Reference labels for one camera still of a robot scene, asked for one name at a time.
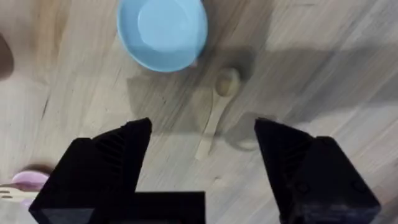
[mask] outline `wood grain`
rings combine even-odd
[[[196,67],[150,72],[116,35],[117,0],[0,0],[14,71],[0,81],[0,181],[53,166],[70,142],[148,116],[154,135],[138,190],[206,190],[208,223],[278,223],[252,129],[265,116],[332,135],[386,206],[398,204],[398,3],[204,0],[208,44]],[[220,68],[242,87],[213,154],[195,160]],[[1,220],[34,223],[0,202]]]

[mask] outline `bowl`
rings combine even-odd
[[[192,64],[208,32],[200,0],[121,0],[117,23],[129,54],[157,72],[174,72]]]

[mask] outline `dark object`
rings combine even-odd
[[[36,221],[204,224],[204,192],[135,192],[151,126],[142,119],[74,140],[29,208]]]
[[[255,131],[283,224],[370,223],[380,204],[331,137],[258,119]]]
[[[14,57],[6,40],[0,34],[0,80],[10,77],[14,71]]]
[[[330,137],[258,119],[282,224],[367,224],[380,204]],[[29,211],[39,224],[205,223],[204,192],[135,192],[151,123],[74,140]]]

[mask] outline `spoon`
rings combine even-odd
[[[235,97],[239,90],[241,79],[235,68],[224,68],[216,78],[213,88],[213,105],[205,131],[202,134],[195,158],[198,160],[206,158],[213,143],[218,122],[224,113],[228,103]]]

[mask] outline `pink object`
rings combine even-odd
[[[48,178],[49,175],[44,174],[43,172],[26,170],[16,174],[12,178],[12,183],[21,185],[26,190],[40,191]],[[29,207],[32,202],[33,200],[27,199],[24,200],[22,204],[25,205],[26,207]]]

